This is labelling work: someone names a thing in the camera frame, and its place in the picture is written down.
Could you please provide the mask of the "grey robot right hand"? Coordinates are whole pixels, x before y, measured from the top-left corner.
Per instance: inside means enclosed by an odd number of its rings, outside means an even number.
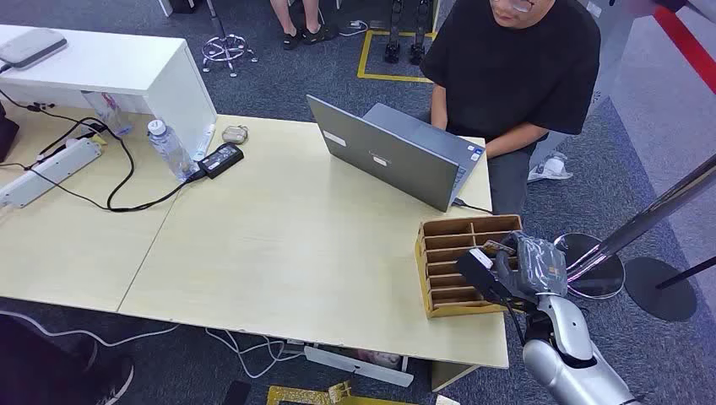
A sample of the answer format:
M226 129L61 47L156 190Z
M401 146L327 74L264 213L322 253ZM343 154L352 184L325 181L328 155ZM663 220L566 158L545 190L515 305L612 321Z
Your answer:
M496 253L496 293L504 300L537 305L544 294L567 294L565 254L544 239L510 232L501 244L512 249Z

